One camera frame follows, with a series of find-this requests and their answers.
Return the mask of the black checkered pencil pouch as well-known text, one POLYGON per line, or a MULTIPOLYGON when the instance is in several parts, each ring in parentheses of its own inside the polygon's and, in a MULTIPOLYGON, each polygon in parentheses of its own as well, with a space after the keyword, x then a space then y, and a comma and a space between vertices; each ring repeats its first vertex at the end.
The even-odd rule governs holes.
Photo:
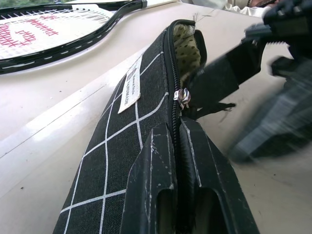
POLYGON ((80 161, 53 234, 120 234, 129 171, 152 128, 167 123, 177 165, 176 234, 189 234, 182 207, 180 125, 193 110, 187 72, 207 59, 190 20, 168 26, 123 76, 80 161))

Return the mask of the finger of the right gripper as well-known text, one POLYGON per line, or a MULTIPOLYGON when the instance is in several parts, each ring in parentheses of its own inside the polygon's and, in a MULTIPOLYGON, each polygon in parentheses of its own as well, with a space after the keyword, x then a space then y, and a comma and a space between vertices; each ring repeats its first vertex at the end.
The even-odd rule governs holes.
POLYGON ((196 108, 211 106, 236 90, 261 71, 265 43, 244 40, 238 46, 198 69, 188 81, 190 105, 196 108))
POLYGON ((312 80, 288 80, 257 111, 228 149, 232 161, 281 157, 312 143, 312 80))

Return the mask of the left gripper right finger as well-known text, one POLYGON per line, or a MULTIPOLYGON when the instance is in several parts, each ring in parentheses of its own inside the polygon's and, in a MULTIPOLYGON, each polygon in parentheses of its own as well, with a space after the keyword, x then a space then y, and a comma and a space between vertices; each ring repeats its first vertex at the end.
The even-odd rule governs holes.
POLYGON ((189 234, 260 234, 232 165, 205 130, 183 117, 179 131, 189 234))

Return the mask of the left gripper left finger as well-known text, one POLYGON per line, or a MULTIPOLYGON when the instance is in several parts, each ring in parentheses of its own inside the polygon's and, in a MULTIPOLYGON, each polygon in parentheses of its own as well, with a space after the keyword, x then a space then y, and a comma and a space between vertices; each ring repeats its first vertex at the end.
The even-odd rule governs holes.
POLYGON ((132 165, 120 234, 176 234, 176 151, 167 123, 151 129, 132 165))

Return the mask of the black white tennis racket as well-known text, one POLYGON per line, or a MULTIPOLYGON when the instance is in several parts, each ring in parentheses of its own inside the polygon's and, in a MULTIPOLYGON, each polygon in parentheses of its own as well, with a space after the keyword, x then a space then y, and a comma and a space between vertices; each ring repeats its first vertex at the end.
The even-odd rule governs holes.
POLYGON ((0 76, 85 51, 125 15, 178 1, 69 2, 0 9, 0 76))

